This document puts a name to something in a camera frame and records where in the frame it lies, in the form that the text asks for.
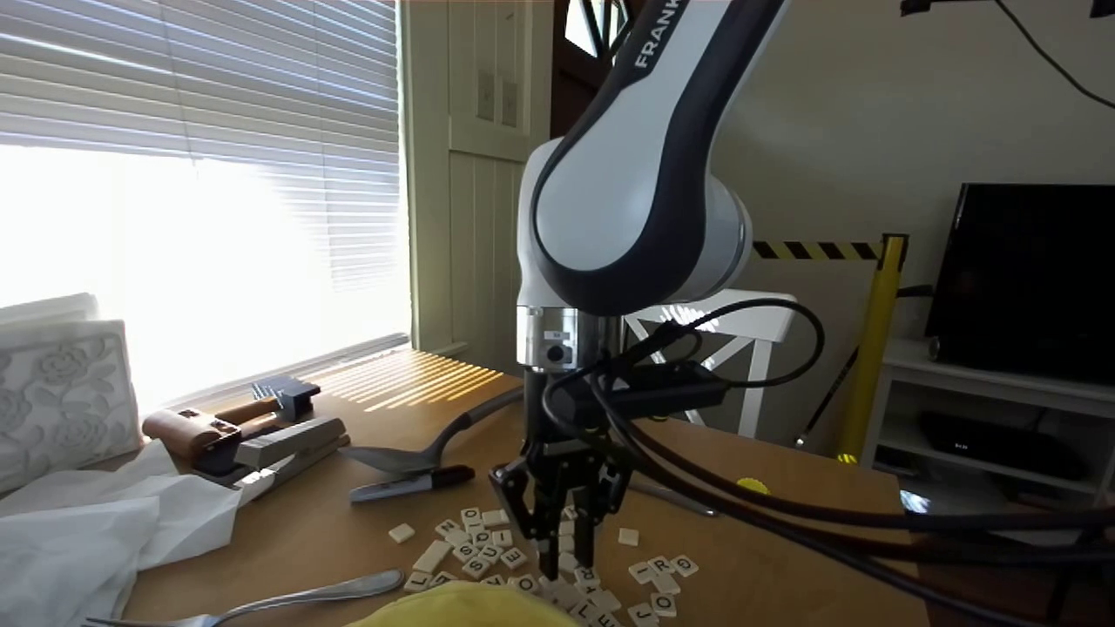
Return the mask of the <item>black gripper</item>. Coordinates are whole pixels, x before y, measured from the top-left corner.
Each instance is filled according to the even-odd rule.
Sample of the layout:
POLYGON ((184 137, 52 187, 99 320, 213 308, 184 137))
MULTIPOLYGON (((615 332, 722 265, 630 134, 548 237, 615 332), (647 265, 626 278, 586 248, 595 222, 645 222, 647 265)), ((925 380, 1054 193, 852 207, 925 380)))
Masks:
POLYGON ((563 511, 574 523, 580 569, 595 566, 595 525, 623 503, 630 470, 595 445, 595 431, 563 430, 545 402, 557 375, 522 380, 522 450, 493 470, 493 488, 538 548, 563 545, 563 511))

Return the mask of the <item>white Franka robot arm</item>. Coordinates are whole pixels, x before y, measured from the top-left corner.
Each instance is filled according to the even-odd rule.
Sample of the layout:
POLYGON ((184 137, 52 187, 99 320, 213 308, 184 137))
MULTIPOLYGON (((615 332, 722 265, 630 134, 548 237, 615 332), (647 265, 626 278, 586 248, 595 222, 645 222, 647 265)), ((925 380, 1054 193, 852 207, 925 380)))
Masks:
POLYGON ((522 452, 493 473, 538 566, 592 557, 630 461, 608 445, 617 417, 726 399, 709 368, 621 351, 623 319, 694 303, 745 265, 752 226, 711 175, 711 148, 784 0, 647 0, 615 70, 520 182, 516 362, 525 368, 522 452))

